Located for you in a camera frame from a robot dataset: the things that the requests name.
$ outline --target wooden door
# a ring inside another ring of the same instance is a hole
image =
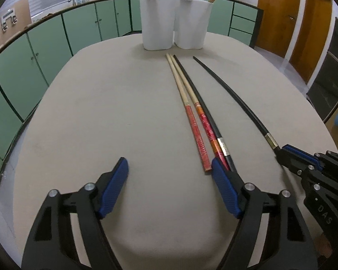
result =
[[[99,29],[102,41],[118,37],[114,0],[96,3],[96,13],[98,14]]]
[[[300,0],[259,0],[264,10],[257,46],[282,58],[287,53],[296,25]]]
[[[23,119],[29,116],[48,88],[26,34],[0,54],[0,85]]]
[[[332,0],[306,0],[302,27],[290,59],[306,83],[322,54],[331,18]]]
[[[210,13],[208,32],[228,36],[233,13],[233,1],[216,0]]]
[[[132,31],[130,24],[129,0],[114,0],[116,12],[116,24],[119,36],[123,36]]]
[[[63,18],[74,55],[82,48],[101,41],[95,4],[65,12]]]
[[[28,36],[42,73],[51,84],[72,57],[61,15],[33,28]]]

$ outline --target table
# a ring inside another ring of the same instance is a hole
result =
[[[321,232],[302,203],[299,179],[278,165],[255,125],[192,56],[242,97],[280,146],[289,143],[312,154],[337,151],[318,114],[289,80],[230,37],[208,33],[201,50],[146,51],[136,34],[82,49],[44,95],[15,173],[20,251],[50,189],[77,191],[124,156],[129,177],[114,211],[102,220],[123,269],[198,270],[219,264],[237,221],[203,172],[166,52],[176,54],[191,76],[244,182],[272,193],[290,190],[312,236]],[[81,261],[88,265],[77,218],[73,223]],[[260,258],[265,230],[263,222],[251,264]]]

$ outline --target floor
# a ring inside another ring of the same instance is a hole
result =
[[[254,49],[271,62],[285,77],[287,77],[289,81],[303,94],[303,96],[306,96],[309,88],[289,61],[262,48],[255,47]]]
[[[255,50],[271,62],[285,77],[287,77],[290,82],[298,88],[303,96],[306,96],[306,93],[308,92],[307,85],[287,60],[261,48],[255,47]],[[19,152],[26,131],[27,127],[22,132],[16,147],[9,157],[0,183],[0,243],[18,265],[21,264],[22,256],[15,243],[13,224],[13,191],[15,168],[18,163]]]

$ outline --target drawer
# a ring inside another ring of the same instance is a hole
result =
[[[238,16],[233,16],[232,24],[230,27],[244,32],[253,33],[255,24],[256,23],[254,21],[250,21],[248,19],[241,18]]]
[[[247,5],[243,5],[240,3],[234,3],[233,14],[256,21],[258,10],[255,8],[249,7]]]

